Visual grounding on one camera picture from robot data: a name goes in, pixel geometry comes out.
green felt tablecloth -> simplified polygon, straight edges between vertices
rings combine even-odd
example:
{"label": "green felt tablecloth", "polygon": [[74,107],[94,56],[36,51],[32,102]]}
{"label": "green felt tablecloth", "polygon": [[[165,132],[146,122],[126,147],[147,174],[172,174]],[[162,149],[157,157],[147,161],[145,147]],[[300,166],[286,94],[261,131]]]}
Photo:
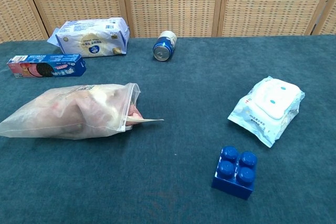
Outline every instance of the green felt tablecloth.
{"label": "green felt tablecloth", "polygon": [[[336,36],[156,39],[125,56],[87,58],[81,77],[14,78],[14,55],[52,54],[46,41],[0,45],[0,121],[44,91],[137,83],[138,108],[164,122],[88,140],[0,137],[0,223],[336,223]],[[227,117],[267,76],[306,97],[272,148]],[[258,157],[245,201],[211,188],[221,148]]]}

beverage can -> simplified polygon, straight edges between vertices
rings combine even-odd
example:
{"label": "beverage can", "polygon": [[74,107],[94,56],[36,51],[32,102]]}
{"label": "beverage can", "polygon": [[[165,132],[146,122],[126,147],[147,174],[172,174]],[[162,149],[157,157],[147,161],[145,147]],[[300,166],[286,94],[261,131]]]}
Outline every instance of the beverage can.
{"label": "beverage can", "polygon": [[154,57],[159,61],[168,60],[175,50],[177,36],[172,31],[163,31],[153,47]]}

white plastic package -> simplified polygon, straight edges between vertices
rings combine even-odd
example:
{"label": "white plastic package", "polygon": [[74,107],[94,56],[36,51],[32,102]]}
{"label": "white plastic package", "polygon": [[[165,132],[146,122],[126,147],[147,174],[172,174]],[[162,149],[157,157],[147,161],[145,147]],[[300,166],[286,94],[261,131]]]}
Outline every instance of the white plastic package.
{"label": "white plastic package", "polygon": [[137,110],[136,83],[50,89],[0,123],[7,137],[54,137],[78,140],[111,136],[143,119]]}
{"label": "white plastic package", "polygon": [[228,119],[271,148],[299,113],[304,97],[305,93],[296,85],[269,76],[239,100]]}

white snack package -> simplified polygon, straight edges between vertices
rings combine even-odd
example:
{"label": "white snack package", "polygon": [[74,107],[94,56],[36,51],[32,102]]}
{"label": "white snack package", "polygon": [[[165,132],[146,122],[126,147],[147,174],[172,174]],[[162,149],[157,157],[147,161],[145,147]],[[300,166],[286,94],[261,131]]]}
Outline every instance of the white snack package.
{"label": "white snack package", "polygon": [[78,140],[111,136],[146,120],[136,108],[136,83],[50,89],[0,123],[7,137],[53,137]]}
{"label": "white snack package", "polygon": [[239,100],[228,119],[271,148],[299,113],[304,97],[305,93],[298,86],[269,76]]}
{"label": "white snack package", "polygon": [[59,46],[64,54],[85,58],[126,54],[129,37],[125,20],[116,17],[67,21],[48,42]]}

plastic building block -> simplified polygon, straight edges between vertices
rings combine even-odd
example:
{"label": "plastic building block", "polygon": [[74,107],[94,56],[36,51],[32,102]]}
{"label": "plastic building block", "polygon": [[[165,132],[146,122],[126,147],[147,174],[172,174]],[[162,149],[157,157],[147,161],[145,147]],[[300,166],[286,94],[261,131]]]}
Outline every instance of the plastic building block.
{"label": "plastic building block", "polygon": [[232,146],[222,149],[212,187],[248,199],[254,189],[257,157],[252,152],[238,153]]}

